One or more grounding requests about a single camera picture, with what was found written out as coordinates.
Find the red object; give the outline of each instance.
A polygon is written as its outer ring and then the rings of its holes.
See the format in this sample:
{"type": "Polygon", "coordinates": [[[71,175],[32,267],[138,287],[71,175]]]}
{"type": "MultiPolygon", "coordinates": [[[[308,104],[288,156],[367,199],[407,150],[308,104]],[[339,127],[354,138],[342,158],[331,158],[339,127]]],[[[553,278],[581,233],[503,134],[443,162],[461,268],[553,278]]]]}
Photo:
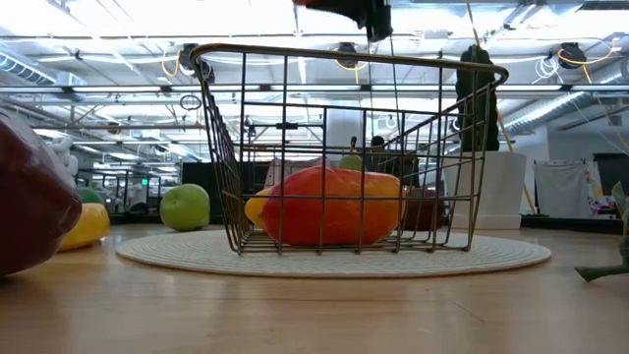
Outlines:
{"type": "Polygon", "coordinates": [[[52,257],[81,216],[72,176],[20,117],[0,110],[0,276],[52,257]]]}
{"type": "MultiPolygon", "coordinates": [[[[416,188],[411,190],[409,197],[436,198],[436,193],[431,190],[416,188]]],[[[407,201],[406,202],[406,220],[404,229],[407,231],[429,231],[432,230],[432,222],[434,221],[434,203],[435,201],[407,201]]],[[[443,226],[443,214],[445,207],[443,201],[439,201],[436,207],[436,225],[434,229],[443,226]]]]}
{"type": "MultiPolygon", "coordinates": [[[[321,166],[304,169],[284,180],[284,196],[321,197],[321,166]]],[[[391,234],[398,224],[400,182],[391,175],[368,172],[365,175],[365,196],[392,200],[366,200],[363,218],[363,245],[371,245],[391,234]]],[[[276,185],[270,196],[280,196],[276,185]]],[[[359,197],[361,172],[325,168],[327,197],[359,197]]],[[[293,246],[319,244],[321,230],[320,199],[284,199],[282,242],[293,246]]],[[[262,209],[265,230],[279,241],[281,201],[268,199],[262,209]]],[[[359,200],[326,200],[323,245],[357,245],[360,238],[361,202],[359,200]]]]}

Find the red plastic bag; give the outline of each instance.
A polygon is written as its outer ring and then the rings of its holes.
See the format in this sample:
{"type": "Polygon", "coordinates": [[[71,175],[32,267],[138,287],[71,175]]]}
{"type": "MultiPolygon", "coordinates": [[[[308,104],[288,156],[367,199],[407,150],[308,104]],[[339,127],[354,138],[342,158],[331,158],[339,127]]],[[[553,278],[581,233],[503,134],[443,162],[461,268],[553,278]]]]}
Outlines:
{"type": "Polygon", "coordinates": [[[72,176],[23,121],[0,110],[0,276],[51,258],[81,216],[72,176]]]}

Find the wooden floor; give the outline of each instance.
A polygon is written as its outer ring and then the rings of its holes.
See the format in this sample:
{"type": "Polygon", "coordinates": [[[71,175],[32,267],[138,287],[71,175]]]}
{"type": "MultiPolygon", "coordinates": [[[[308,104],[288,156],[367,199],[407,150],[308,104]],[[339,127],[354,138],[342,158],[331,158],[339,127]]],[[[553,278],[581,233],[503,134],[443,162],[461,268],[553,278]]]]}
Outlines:
{"type": "Polygon", "coordinates": [[[629,353],[629,276],[617,238],[541,230],[553,251],[521,270],[405,280],[296,280],[135,264],[114,254],[157,226],[0,280],[0,353],[629,353]]]}

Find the green apple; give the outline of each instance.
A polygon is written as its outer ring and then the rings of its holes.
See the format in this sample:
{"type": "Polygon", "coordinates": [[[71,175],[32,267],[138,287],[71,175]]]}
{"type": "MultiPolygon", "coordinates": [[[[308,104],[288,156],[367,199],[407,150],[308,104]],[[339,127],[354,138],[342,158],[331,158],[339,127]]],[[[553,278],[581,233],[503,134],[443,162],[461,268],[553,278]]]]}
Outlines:
{"type": "Polygon", "coordinates": [[[162,198],[159,217],[164,225],[177,231],[204,228],[209,223],[209,196],[196,184],[177,186],[162,198]]]}
{"type": "Polygon", "coordinates": [[[79,197],[81,197],[81,202],[83,203],[105,204],[105,201],[91,188],[79,187],[77,192],[79,192],[79,197]]]}
{"type": "Polygon", "coordinates": [[[363,160],[360,156],[346,155],[341,158],[341,161],[338,163],[338,167],[343,169],[351,169],[354,171],[362,171],[363,160]]]}

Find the cord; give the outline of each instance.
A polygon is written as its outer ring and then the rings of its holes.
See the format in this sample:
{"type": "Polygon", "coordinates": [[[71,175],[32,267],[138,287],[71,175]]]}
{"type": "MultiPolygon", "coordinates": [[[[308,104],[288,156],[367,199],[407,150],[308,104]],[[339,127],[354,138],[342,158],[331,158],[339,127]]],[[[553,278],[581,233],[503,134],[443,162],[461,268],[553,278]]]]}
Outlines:
{"type": "Polygon", "coordinates": [[[179,49],[177,51],[177,59],[175,62],[175,72],[171,73],[166,69],[166,60],[164,60],[166,58],[166,51],[164,50],[164,55],[162,57],[162,61],[161,61],[161,70],[164,72],[164,74],[166,74],[167,76],[174,78],[177,76],[177,74],[179,74],[179,58],[180,58],[180,54],[181,54],[181,49],[179,49]]]}
{"type": "MultiPolygon", "coordinates": [[[[369,54],[372,54],[372,52],[369,50],[369,48],[367,49],[367,52],[368,52],[369,54]]],[[[354,72],[354,75],[355,75],[355,77],[356,77],[356,84],[358,84],[358,83],[359,83],[359,79],[358,79],[358,72],[359,72],[359,71],[361,71],[361,70],[363,70],[363,69],[365,69],[365,67],[367,67],[367,65],[368,65],[368,63],[367,63],[367,62],[365,62],[365,63],[363,63],[363,66],[361,66],[361,67],[357,67],[357,68],[348,68],[348,67],[345,67],[345,66],[341,65],[341,63],[339,63],[339,62],[338,62],[338,60],[334,60],[334,62],[336,63],[336,65],[338,65],[338,67],[339,67],[339,68],[341,68],[341,69],[343,69],[343,70],[353,71],[353,72],[354,72]]]]}
{"type": "Polygon", "coordinates": [[[535,72],[538,74],[538,78],[534,80],[531,85],[534,85],[543,79],[550,79],[553,75],[557,74],[558,70],[559,62],[556,59],[541,59],[535,66],[535,72]]]}
{"type": "Polygon", "coordinates": [[[611,56],[611,54],[613,54],[613,52],[615,51],[615,47],[616,47],[616,41],[613,40],[611,42],[611,47],[609,48],[609,51],[607,52],[607,54],[605,56],[603,56],[602,58],[599,59],[595,59],[595,60],[591,60],[591,61],[587,61],[587,62],[580,62],[580,61],[576,61],[576,60],[570,60],[568,58],[564,58],[561,53],[564,52],[564,49],[561,49],[557,52],[557,56],[559,57],[559,59],[563,60],[564,62],[570,63],[570,64],[577,64],[577,65],[590,65],[590,64],[596,64],[596,63],[600,63],[601,61],[609,58],[611,56]]]}

